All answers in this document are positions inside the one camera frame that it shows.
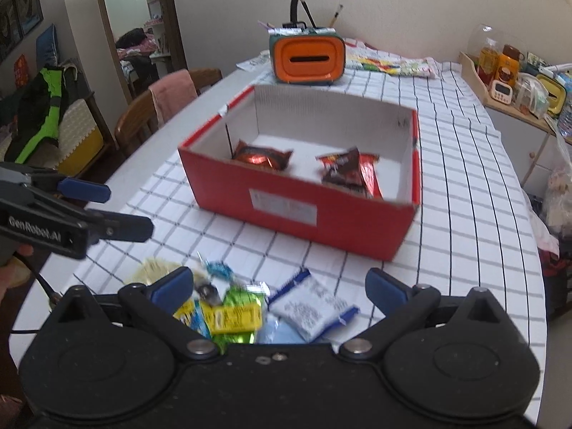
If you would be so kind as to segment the white checked tablecloth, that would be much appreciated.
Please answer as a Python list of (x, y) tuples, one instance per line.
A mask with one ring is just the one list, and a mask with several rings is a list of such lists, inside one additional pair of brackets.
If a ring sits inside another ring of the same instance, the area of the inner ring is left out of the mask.
[(170, 158), (146, 163), (123, 208), (149, 217), (149, 241), (102, 242), (73, 271), (97, 294), (146, 261), (225, 263), (279, 289), (307, 269), (357, 317), (327, 339), (376, 324), (365, 274), (379, 267), (443, 295), (490, 290), (538, 360), (544, 288), (529, 204), (499, 133), (445, 63), (419, 79), (346, 71), (326, 86), (287, 85), (271, 70), (192, 126)]

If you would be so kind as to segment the green black jacket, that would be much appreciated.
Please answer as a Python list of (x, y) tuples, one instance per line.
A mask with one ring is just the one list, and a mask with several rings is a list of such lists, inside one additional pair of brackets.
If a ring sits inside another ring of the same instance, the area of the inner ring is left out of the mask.
[(26, 164), (43, 143), (59, 145), (59, 125), (68, 107), (64, 70), (45, 66), (23, 91), (15, 135), (3, 161)]

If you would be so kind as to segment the wooden chair with pink towel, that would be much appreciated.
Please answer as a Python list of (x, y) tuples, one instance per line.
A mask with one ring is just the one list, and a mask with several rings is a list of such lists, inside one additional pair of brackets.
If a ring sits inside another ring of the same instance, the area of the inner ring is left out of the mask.
[[(198, 97), (204, 89), (215, 86), (223, 79), (221, 71), (217, 68), (198, 68), (187, 71), (195, 84)], [(150, 91), (146, 89), (131, 102), (126, 112), (120, 117), (115, 126), (114, 137), (119, 150), (128, 158), (161, 128)]]

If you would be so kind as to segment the pink towel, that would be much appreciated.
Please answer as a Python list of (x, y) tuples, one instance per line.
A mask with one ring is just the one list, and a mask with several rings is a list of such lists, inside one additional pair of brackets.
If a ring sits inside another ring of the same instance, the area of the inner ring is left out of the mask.
[(195, 84), (187, 70), (165, 75), (154, 82), (148, 90), (160, 127), (163, 127), (198, 97)]

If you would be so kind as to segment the papers beside tissue box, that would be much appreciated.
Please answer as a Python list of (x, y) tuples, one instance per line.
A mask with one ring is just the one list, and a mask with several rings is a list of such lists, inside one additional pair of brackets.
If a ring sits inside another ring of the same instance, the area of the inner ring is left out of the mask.
[(244, 72), (255, 72), (267, 67), (271, 63), (270, 52), (266, 49), (261, 51), (256, 57), (241, 61), (236, 67)]

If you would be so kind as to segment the light blue snack packet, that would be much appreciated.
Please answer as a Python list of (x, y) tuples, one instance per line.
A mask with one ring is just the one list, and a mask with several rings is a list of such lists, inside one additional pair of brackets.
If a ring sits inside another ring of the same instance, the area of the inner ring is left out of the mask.
[(263, 345), (303, 345), (306, 344), (306, 341), (291, 321), (268, 313), (265, 316), (263, 326), (257, 332), (256, 343)]

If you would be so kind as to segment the yellow snack packet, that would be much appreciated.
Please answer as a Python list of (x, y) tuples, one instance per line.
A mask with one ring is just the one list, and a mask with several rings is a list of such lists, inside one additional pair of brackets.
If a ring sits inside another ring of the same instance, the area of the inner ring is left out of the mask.
[(204, 337), (255, 332), (263, 326), (263, 311), (257, 302), (210, 306), (204, 301), (190, 299), (173, 316)]

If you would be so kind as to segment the white cabinet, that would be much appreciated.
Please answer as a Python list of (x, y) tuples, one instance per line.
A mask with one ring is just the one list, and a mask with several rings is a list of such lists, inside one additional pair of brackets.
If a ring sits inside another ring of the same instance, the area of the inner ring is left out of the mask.
[(557, 165), (556, 137), (505, 112), (491, 107), (486, 107), (486, 111), (494, 128), (500, 132), (523, 191), (535, 198), (543, 198)]

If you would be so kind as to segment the wooden tray of bottles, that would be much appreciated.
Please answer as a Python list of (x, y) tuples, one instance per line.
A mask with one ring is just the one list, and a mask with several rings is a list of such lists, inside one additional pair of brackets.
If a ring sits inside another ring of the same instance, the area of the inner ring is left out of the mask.
[[(527, 47), (520, 39), (486, 24), (477, 25), (467, 49), (459, 54), (462, 77), (486, 108), (491, 107), (553, 133), (556, 114), (563, 108), (565, 90), (527, 66)], [(494, 79), (513, 88), (510, 105), (490, 97)]]

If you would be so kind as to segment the green foil packet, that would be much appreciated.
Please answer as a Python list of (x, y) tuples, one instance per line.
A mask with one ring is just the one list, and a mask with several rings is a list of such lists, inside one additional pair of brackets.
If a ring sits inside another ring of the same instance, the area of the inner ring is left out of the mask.
[(267, 297), (270, 289), (265, 283), (232, 284), (225, 292), (222, 304), (206, 314), (211, 340), (222, 354), (231, 345), (253, 345), (265, 323)]

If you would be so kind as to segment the orange green tissue box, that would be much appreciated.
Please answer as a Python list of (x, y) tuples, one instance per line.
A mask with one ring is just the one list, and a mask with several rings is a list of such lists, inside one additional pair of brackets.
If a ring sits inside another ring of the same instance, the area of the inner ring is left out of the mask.
[(279, 28), (268, 32), (271, 66), (281, 82), (336, 82), (345, 71), (345, 43), (335, 29)]

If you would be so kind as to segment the clear plastic bag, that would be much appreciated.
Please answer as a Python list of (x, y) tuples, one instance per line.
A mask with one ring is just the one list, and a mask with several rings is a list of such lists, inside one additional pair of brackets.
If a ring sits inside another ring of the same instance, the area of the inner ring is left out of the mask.
[(541, 218), (560, 238), (571, 237), (571, 159), (566, 141), (556, 132), (556, 163), (548, 179)]

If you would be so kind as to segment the red cardboard box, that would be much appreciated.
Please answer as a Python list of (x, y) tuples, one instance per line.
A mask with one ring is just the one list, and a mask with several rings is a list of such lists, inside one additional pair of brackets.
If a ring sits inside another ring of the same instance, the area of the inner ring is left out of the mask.
[[(235, 161), (240, 140), (292, 150), (289, 165)], [(383, 198), (322, 183), (316, 158), (353, 147), (379, 156)], [(422, 202), (418, 113), (342, 92), (251, 85), (178, 153), (200, 208), (380, 261), (395, 258)]]

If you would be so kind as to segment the red snack bag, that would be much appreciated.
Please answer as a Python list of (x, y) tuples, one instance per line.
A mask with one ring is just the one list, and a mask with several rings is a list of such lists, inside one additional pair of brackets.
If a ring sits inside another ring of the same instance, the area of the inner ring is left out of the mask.
[(365, 191), (369, 197), (383, 198), (375, 165), (379, 162), (379, 156), (368, 153), (361, 153), (359, 156), (359, 168), (364, 182)]

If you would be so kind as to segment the beige snack packet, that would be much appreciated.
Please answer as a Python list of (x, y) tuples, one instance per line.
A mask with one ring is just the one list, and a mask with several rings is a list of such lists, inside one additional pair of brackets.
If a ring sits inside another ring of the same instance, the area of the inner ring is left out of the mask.
[(146, 258), (143, 263), (136, 268), (135, 272), (127, 277), (125, 283), (139, 283), (149, 286), (180, 267), (180, 263), (167, 261), (163, 258)]

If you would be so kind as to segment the dark brown chocolate packet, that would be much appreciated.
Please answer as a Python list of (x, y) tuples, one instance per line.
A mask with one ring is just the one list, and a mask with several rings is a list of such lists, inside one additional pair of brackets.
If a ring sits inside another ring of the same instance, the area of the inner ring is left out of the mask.
[(316, 158), (324, 169), (321, 181), (365, 195), (365, 186), (359, 168), (360, 153), (357, 147), (341, 153), (321, 155)]

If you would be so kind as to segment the colourful packet at table end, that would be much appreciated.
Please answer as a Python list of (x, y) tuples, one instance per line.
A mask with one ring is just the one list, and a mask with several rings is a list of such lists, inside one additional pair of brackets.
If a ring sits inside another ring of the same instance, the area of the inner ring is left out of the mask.
[(387, 59), (373, 55), (349, 53), (346, 68), (355, 71), (384, 73), (395, 77), (435, 79), (439, 74), (433, 59)]

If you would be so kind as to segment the copper foil snack packet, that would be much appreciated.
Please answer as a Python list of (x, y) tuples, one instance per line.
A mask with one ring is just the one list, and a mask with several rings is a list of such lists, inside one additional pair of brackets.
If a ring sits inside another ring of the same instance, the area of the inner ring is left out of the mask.
[(240, 140), (233, 153), (233, 159), (258, 168), (269, 168), (282, 172), (289, 165), (292, 154), (292, 150), (282, 151)]

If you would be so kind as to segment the white blue snack packet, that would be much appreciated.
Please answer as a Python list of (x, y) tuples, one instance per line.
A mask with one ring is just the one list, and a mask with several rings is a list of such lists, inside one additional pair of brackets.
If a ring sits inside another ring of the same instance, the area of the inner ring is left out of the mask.
[(267, 301), (268, 311), (289, 324), (305, 343), (353, 321), (360, 309), (335, 296), (308, 269), (303, 269)]

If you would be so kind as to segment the white digital timer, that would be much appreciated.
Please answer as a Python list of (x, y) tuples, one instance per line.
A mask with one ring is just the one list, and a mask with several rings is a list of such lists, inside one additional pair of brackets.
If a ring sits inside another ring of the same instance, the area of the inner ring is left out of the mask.
[(503, 105), (510, 105), (513, 98), (513, 88), (499, 79), (490, 84), (490, 97)]

